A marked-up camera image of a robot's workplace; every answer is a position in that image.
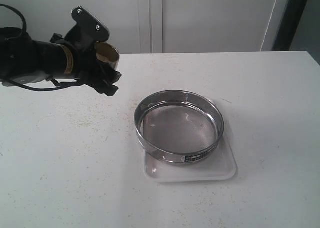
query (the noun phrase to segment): dark door frame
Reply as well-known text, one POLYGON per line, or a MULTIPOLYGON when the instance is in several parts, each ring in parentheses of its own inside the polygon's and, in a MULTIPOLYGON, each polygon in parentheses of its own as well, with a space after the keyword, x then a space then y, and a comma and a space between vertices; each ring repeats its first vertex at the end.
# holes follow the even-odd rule
POLYGON ((273 44, 274 52, 289 51, 308 0, 288 0, 279 31, 273 44))

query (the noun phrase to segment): metal sieve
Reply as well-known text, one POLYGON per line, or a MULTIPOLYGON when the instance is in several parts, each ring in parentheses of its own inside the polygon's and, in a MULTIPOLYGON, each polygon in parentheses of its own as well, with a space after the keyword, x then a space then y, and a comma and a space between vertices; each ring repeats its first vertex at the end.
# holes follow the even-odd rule
POLYGON ((194 163, 213 152, 223 136, 220 111, 206 98, 182 90, 166 90, 145 98, 136 108, 138 140, 155 159, 194 163))

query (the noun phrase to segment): white tray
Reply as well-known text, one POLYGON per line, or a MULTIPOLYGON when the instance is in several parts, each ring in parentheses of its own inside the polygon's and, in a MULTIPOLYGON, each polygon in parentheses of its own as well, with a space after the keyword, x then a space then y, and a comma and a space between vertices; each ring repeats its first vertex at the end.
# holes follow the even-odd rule
POLYGON ((143 171, 158 183, 224 181, 237 172, 237 164, 226 135, 208 158, 195 164, 174 166, 154 159, 144 152, 143 171))

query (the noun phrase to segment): robotic arm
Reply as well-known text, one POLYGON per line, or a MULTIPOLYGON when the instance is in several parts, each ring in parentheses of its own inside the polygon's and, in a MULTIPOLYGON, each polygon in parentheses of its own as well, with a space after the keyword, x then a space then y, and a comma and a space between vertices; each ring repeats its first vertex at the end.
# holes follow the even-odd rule
POLYGON ((63 38, 54 34, 48 42, 35 41, 27 33, 27 22, 17 9, 8 8, 22 19, 22 29, 0 28, 0 82, 5 87, 46 92, 87 85, 99 94, 113 96, 121 74, 116 71, 117 50, 106 43, 109 30, 79 6, 71 11, 76 25, 63 38), (57 79, 73 79, 58 82, 57 79), (29 83, 50 81, 54 88, 33 88, 29 83))

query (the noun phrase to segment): table surface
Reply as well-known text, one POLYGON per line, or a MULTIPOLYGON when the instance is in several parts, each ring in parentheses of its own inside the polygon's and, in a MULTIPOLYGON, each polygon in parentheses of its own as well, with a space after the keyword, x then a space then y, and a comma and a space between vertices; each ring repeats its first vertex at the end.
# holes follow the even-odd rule
POLYGON ((0 87, 1 228, 319 227, 320 66, 307 52, 124 54, 118 70, 114 97, 0 87), (171 89, 214 99, 234 178, 144 176, 134 111, 171 89))

